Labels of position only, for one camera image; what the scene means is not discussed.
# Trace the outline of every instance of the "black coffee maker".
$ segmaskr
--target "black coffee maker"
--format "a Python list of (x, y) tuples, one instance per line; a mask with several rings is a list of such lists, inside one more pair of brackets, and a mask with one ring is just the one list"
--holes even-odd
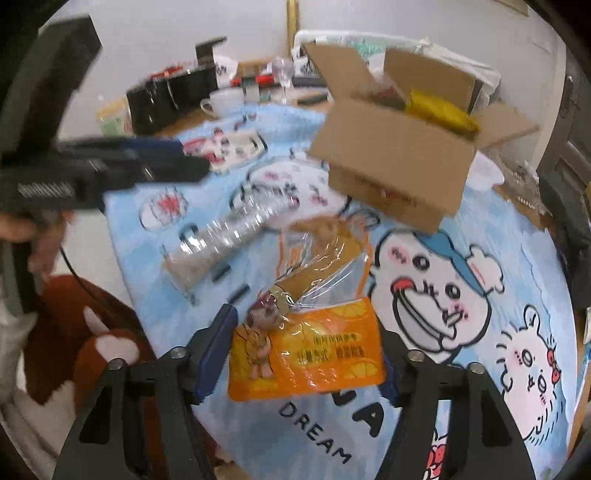
[(227, 39), (218, 37), (195, 45), (195, 65), (169, 67), (127, 91), (134, 133), (156, 133), (199, 108), (201, 100), (218, 89), (213, 47)]

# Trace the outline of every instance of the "snack bag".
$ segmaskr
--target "snack bag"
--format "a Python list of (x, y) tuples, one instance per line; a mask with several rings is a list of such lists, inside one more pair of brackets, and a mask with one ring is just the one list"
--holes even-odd
[(453, 103), (434, 95), (411, 90), (404, 113), (437, 124), (457, 135), (474, 140), (480, 125)]
[(234, 401), (344, 390), (385, 381), (378, 319), (367, 298), (290, 313), (279, 328), (234, 332), (228, 394)]

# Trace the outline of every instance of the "open cardboard box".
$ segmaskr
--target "open cardboard box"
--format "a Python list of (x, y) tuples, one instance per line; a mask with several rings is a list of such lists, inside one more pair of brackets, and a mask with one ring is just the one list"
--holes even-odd
[[(476, 149), (532, 133), (538, 125), (504, 103), (474, 119), (474, 142), (437, 125), (361, 98), (378, 87), (354, 48), (306, 44), (335, 105), (314, 139), (310, 155), (329, 162), (329, 185), (407, 225), (433, 233), (460, 207)], [(396, 48), (386, 50), (384, 73), (408, 94), (437, 95), (467, 111), (475, 85), (471, 75), (438, 60)]]

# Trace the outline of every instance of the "person's hand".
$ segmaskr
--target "person's hand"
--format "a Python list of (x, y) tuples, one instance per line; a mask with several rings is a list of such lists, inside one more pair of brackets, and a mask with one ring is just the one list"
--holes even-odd
[(62, 213), (57, 222), (41, 228), (32, 220), (0, 213), (0, 240), (14, 244), (36, 240), (28, 260), (28, 268), (31, 273), (39, 274), (46, 280), (53, 271), (66, 233), (66, 222), (70, 218), (70, 213)]

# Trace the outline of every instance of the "black robotic claw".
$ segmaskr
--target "black robotic claw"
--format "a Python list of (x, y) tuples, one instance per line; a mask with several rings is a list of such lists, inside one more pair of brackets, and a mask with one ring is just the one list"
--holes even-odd
[(224, 305), (213, 323), (146, 364), (116, 358), (99, 378), (61, 450), (54, 480), (139, 480), (150, 477), (141, 398), (154, 397), (168, 477), (215, 480), (191, 405), (213, 391), (230, 350), (238, 314)]
[(511, 412), (481, 364), (439, 365), (409, 351), (396, 333), (382, 328), (381, 334), (390, 372), (380, 390), (402, 412), (376, 479), (423, 478), (437, 404), (451, 400), (440, 480), (535, 480)]
[[(75, 480), (81, 471), (87, 480), (149, 478), (142, 396), (156, 399), (169, 478), (213, 480), (191, 405), (213, 391), (237, 324), (236, 309), (224, 305), (186, 347), (133, 367), (111, 361), (68, 435), (53, 480)], [(380, 389), (402, 412), (376, 479), (423, 478), (439, 400), (452, 401), (441, 480), (535, 479), (511, 413), (481, 364), (438, 365), (386, 330), (382, 344), (389, 377)]]

